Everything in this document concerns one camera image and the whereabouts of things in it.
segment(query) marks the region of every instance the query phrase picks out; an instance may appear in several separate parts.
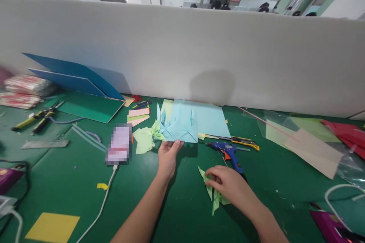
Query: light blue paper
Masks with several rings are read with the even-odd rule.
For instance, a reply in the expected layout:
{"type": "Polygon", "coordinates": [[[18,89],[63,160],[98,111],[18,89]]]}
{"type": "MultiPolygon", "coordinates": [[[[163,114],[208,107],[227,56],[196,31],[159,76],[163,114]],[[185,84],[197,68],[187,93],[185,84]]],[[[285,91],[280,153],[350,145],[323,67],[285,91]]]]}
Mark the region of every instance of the light blue paper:
{"type": "Polygon", "coordinates": [[[197,131],[219,137],[231,137],[223,110],[219,106],[185,100],[174,100],[170,121],[189,119],[194,112],[197,120],[197,131]]]}
{"type": "MultiPolygon", "coordinates": [[[[180,111],[180,105],[176,105],[176,111],[180,111]]],[[[157,104],[157,120],[160,124],[160,131],[166,141],[177,139],[184,142],[198,142],[197,119],[194,111],[188,114],[183,112],[178,118],[169,121],[166,119],[166,111],[161,113],[160,106],[157,104]]]]}

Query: charging cable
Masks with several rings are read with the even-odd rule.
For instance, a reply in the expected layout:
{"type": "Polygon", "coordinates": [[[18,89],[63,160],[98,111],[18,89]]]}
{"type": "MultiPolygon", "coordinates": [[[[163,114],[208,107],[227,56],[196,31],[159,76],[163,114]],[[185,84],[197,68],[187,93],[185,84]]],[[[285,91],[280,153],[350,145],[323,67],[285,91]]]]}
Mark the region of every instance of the charging cable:
{"type": "Polygon", "coordinates": [[[109,193],[109,189],[110,189],[110,185],[111,185],[111,182],[114,178],[114,175],[115,175],[115,172],[117,171],[118,169],[118,165],[114,165],[113,166],[113,174],[111,175],[111,178],[109,180],[109,183],[108,183],[108,188],[106,190],[106,193],[105,193],[105,197],[104,197],[104,201],[103,201],[103,204],[102,204],[102,207],[100,209],[100,212],[98,214],[98,216],[96,217],[96,219],[94,220],[94,222],[90,225],[90,227],[84,232],[84,234],[79,238],[79,240],[76,242],[76,243],[79,243],[84,237],[85,235],[89,232],[89,230],[94,226],[94,224],[98,221],[100,215],[102,214],[102,211],[104,209],[104,205],[105,205],[105,202],[106,202],[106,198],[108,196],[108,193],[109,193]]]}
{"type": "Polygon", "coordinates": [[[362,191],[364,194],[365,194],[365,191],[363,189],[361,189],[360,187],[358,186],[355,186],[355,185],[350,185],[350,184],[340,184],[340,185],[336,185],[330,189],[327,190],[327,192],[325,193],[324,195],[324,199],[326,200],[328,206],[331,208],[331,210],[333,211],[333,213],[335,214],[335,216],[338,218],[338,220],[342,223],[342,225],[348,229],[350,232],[352,232],[350,230],[350,228],[345,224],[345,222],[342,220],[342,218],[338,215],[338,213],[336,212],[335,208],[331,205],[331,203],[329,202],[328,200],[328,196],[330,195],[330,193],[332,193],[334,190],[337,190],[339,188],[342,188],[342,187],[351,187],[351,188],[356,188],[360,191],[362,191]]]}

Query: hand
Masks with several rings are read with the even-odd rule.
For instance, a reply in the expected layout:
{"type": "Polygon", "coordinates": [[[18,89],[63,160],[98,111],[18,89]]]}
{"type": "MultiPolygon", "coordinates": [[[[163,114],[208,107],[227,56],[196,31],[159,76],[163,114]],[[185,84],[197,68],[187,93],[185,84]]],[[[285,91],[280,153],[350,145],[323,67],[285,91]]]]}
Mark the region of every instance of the hand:
{"type": "Polygon", "coordinates": [[[159,170],[157,176],[170,180],[175,173],[176,155],[184,142],[176,140],[175,142],[162,142],[159,149],[159,170]]]}
{"type": "Polygon", "coordinates": [[[205,184],[221,192],[249,219],[266,209],[250,186],[235,170],[217,165],[209,168],[205,175],[212,175],[212,180],[207,180],[205,184]]]}

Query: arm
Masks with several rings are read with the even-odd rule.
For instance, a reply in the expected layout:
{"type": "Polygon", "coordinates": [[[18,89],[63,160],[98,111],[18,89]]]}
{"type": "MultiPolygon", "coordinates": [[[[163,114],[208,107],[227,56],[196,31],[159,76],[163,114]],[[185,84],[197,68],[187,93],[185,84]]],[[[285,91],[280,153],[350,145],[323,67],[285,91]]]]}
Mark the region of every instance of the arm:
{"type": "Polygon", "coordinates": [[[159,149],[159,169],[147,192],[111,243],[147,243],[151,239],[167,185],[175,173],[176,155],[184,142],[162,142],[159,149]]]}
{"type": "Polygon", "coordinates": [[[238,172],[225,166],[215,166],[208,169],[205,175],[212,175],[212,180],[208,180],[206,185],[221,192],[251,220],[261,243],[289,243],[274,215],[261,203],[238,172]]]}

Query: blue glue gun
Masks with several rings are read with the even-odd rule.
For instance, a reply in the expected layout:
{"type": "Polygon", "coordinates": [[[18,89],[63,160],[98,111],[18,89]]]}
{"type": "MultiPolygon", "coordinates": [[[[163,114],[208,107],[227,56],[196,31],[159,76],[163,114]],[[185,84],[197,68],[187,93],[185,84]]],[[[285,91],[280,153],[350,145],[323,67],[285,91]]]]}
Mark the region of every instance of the blue glue gun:
{"type": "Polygon", "coordinates": [[[207,143],[207,145],[217,150],[218,152],[223,153],[224,160],[230,160],[232,162],[233,169],[235,169],[247,182],[247,178],[243,173],[243,168],[238,162],[238,159],[235,155],[237,147],[234,144],[228,144],[226,142],[210,142],[207,143]]]}

